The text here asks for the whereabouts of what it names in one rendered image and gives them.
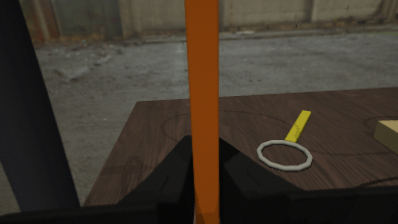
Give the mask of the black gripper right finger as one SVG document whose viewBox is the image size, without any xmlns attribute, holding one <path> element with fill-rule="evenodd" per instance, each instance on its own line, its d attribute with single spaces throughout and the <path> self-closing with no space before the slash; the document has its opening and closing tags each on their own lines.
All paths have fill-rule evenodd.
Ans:
<svg viewBox="0 0 398 224">
<path fill-rule="evenodd" d="M 398 185 L 305 191 L 219 137 L 221 224 L 398 224 Z"/>
</svg>

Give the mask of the grey ring with yellow handle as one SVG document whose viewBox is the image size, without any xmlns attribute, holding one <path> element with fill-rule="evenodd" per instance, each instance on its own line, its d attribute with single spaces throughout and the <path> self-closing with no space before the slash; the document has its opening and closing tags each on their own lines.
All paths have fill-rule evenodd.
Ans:
<svg viewBox="0 0 398 224">
<path fill-rule="evenodd" d="M 287 136 L 285 137 L 284 140 L 270 140 L 264 143 L 261 143 L 259 147 L 256 149 L 257 156 L 259 160 L 261 160 L 263 163 L 265 163 L 269 167 L 273 167 L 279 170 L 285 170 L 285 171 L 298 171 L 302 170 L 306 167 L 309 167 L 311 165 L 313 156 L 309 152 L 309 150 L 300 144 L 298 144 L 298 140 L 311 116 L 311 111 L 305 111 L 303 110 L 302 113 L 300 114 L 299 118 L 297 119 L 296 123 L 290 131 L 288 132 Z M 303 151 L 305 155 L 307 156 L 306 162 L 300 164 L 300 165 L 280 165 L 277 163 L 270 162 L 268 159 L 263 157 L 261 150 L 269 146 L 271 144 L 283 144 L 283 145 L 288 145 L 288 146 L 293 146 L 298 148 L 299 150 Z"/>
</svg>

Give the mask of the tan flat box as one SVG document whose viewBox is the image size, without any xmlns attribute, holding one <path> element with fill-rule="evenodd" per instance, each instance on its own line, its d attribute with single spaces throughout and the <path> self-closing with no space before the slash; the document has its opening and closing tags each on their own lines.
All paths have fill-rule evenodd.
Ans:
<svg viewBox="0 0 398 224">
<path fill-rule="evenodd" d="M 398 120 L 377 121 L 373 137 L 398 154 Z"/>
</svg>

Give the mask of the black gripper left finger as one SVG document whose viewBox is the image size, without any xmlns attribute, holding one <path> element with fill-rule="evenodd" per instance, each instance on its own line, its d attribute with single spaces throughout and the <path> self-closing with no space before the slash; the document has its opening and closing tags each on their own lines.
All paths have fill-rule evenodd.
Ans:
<svg viewBox="0 0 398 224">
<path fill-rule="evenodd" d="M 194 208 L 192 135 L 186 135 L 116 204 L 11 213 L 0 224 L 193 224 Z"/>
</svg>

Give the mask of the orange handle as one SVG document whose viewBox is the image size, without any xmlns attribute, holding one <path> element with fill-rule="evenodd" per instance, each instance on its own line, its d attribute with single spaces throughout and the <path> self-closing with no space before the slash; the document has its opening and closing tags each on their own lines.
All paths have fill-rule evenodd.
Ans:
<svg viewBox="0 0 398 224">
<path fill-rule="evenodd" d="M 196 224 L 219 224 L 219 0 L 184 0 Z"/>
</svg>

